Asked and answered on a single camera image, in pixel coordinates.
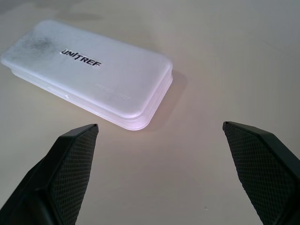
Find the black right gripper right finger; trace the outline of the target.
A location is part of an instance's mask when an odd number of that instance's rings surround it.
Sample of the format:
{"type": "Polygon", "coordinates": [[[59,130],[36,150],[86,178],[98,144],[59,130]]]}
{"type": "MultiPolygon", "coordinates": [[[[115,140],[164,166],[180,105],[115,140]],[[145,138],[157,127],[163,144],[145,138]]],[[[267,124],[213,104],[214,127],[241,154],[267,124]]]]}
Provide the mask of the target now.
{"type": "Polygon", "coordinates": [[[300,223],[300,161],[272,133],[223,123],[238,178],[264,225],[300,223]]]}

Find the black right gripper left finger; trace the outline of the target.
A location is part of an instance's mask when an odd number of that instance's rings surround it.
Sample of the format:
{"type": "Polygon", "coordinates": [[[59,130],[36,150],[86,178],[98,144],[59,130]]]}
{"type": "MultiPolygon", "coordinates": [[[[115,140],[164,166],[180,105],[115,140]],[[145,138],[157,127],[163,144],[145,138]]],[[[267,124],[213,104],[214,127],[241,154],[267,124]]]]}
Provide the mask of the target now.
{"type": "Polygon", "coordinates": [[[89,124],[58,137],[0,209],[2,225],[74,225],[90,180],[99,129],[89,124]]]}

